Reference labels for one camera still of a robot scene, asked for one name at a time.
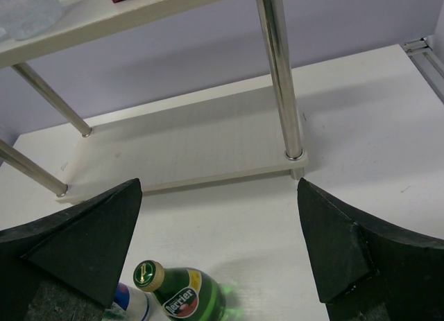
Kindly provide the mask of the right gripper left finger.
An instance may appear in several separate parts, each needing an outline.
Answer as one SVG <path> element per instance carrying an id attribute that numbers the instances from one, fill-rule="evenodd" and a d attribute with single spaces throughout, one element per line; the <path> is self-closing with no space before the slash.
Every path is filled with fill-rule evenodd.
<path id="1" fill-rule="evenodd" d="M 142 203 L 139 179 L 1 231 L 2 320 L 101 320 Z"/>

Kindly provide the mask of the green glass bottle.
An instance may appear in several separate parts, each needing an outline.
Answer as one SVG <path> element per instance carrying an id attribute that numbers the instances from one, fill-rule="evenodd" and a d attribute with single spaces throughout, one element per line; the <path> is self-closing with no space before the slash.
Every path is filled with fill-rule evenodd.
<path id="1" fill-rule="evenodd" d="M 138 264 L 136 287 L 154 296 L 170 320 L 221 320 L 225 296 L 220 285 L 195 268 L 165 268 L 154 260 Z"/>

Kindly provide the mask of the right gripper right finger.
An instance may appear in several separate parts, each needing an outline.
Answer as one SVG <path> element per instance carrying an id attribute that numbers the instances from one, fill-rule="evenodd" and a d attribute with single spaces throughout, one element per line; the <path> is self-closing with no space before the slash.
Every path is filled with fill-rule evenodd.
<path id="1" fill-rule="evenodd" d="M 443 319 L 443 240 L 368 214 L 304 178 L 298 211 L 330 320 Z"/>

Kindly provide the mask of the Pocari Sweat bottle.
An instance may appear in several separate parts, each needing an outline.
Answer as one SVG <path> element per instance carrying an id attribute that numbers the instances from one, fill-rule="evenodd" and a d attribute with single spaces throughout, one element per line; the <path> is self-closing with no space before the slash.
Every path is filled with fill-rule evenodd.
<path id="1" fill-rule="evenodd" d="M 1 28 L 14 40 L 48 30 L 63 16 L 60 0 L 1 0 Z"/>

